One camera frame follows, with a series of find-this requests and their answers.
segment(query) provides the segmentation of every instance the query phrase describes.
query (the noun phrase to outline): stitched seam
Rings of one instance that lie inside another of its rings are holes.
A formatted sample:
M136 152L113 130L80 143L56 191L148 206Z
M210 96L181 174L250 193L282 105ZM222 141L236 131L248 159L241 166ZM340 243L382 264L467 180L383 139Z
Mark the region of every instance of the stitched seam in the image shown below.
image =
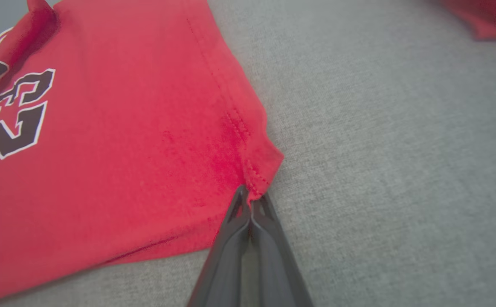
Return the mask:
M215 82L215 85L216 85L216 86L218 87L218 89L219 89L219 94L220 94L221 98L222 98L224 101L226 101L226 98L224 97L224 93L223 93L223 91L224 91L224 90L223 90L223 89L221 88L221 86L219 85L219 82L218 82L218 80L217 80L217 76L215 76L215 75L214 75L213 70L211 69L211 67L210 67L210 65L209 65L209 61L208 61L208 59L206 58L206 56L204 55L204 53L203 53L203 49L202 49L202 46L201 46L201 44L200 44L199 38L197 37L197 35L195 34L195 31L193 30L193 25L191 24L191 21L189 21L189 18L186 18L186 20L187 20L187 25L189 26L189 29L191 30L191 33L193 34L193 37L195 38L195 41L197 42L197 45L199 46L199 52L200 52L200 55L203 57L204 63L205 63L205 65L206 65L206 68L208 69L208 71L209 71L209 72L210 72L210 74L212 75L212 78L213 78L213 80L214 80L214 82ZM229 100L230 100L230 101L234 101L234 99L232 99L232 95L231 95L231 93L229 93L229 91L228 91L228 90L227 90L227 92L228 92ZM236 112L236 115L238 116L238 119L239 119L240 123L242 124L242 126L243 126L243 128L244 128L245 133L246 133L246 134L248 134L248 136L251 138L251 134L250 134L250 132L248 131L248 129L246 128L246 124L244 123L244 120L242 120L242 117L241 117L241 116L240 116L240 114L238 113L238 110L237 110L234 106L232 107L232 110L233 110L234 112ZM238 137L240 138L240 141L241 141L241 142L244 142L244 144L246 144L246 141L244 141L244 140L242 139L242 134L241 134L240 128L239 128L239 127L238 127L238 126L234 123L234 121L232 120L232 118L231 118L231 116L230 116L230 113L229 113L229 112L228 112L228 110L227 110L227 107L226 107L226 112L225 112L225 113L226 113L226 116L227 116L227 118L228 118L229 122L230 122L230 123L231 123L231 125L233 126L233 128L234 128L234 130L235 130L236 134L237 134L237 135L238 135ZM261 175L260 175L260 174L259 174L259 173L258 173L258 172L254 169L254 168L253 168L251 160L250 160L250 159L248 159L248 158L246 158L246 162L249 164L249 165L248 165L248 169L250 169L250 170L253 172L253 174L255 174L257 177L259 177L259 179L261 179L264 183L266 183L268 186L270 186L269 181L267 181L265 178L263 178L263 176L261 176ZM252 185L252 188L254 189L254 192L255 192L256 194L258 194L258 195L263 195L261 192L259 192L259 191L257 190L257 188L256 188L253 184L251 184L251 185Z

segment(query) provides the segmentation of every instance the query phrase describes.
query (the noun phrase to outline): gray cloth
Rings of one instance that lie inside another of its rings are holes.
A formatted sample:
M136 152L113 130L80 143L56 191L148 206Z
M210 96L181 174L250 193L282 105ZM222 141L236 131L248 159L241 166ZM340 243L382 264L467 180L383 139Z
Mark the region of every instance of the gray cloth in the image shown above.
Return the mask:
M209 4L285 154L270 193L314 305L496 307L496 43L424 0ZM0 307L181 307L206 255Z

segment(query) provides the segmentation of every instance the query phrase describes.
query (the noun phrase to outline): gray fabric surface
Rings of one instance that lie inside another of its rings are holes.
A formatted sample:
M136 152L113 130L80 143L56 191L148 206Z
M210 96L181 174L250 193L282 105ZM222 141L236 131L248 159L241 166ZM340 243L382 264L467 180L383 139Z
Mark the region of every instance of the gray fabric surface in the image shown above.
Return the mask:
M424 0L209 4L285 154L270 192L314 305L496 307L496 43ZM180 307L206 254L0 306Z

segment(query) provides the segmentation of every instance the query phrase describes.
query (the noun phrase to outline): red jersey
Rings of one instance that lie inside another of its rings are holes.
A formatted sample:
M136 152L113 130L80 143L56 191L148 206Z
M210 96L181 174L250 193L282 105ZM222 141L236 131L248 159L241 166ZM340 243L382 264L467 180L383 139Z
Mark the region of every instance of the red jersey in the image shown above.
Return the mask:
M283 159L204 0L63 0L0 37L0 297L212 244Z
M441 1L473 28L475 39L496 40L496 0Z

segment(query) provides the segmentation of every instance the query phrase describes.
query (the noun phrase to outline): red t-shirt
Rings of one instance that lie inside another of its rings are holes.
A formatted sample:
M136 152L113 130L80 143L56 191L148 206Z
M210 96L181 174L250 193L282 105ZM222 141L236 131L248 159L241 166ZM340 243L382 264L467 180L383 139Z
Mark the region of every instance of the red t-shirt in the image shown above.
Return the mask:
M212 244L283 156L204 0L63 0L0 41L0 297Z
M470 24L475 39L496 40L496 0L441 0L441 2Z

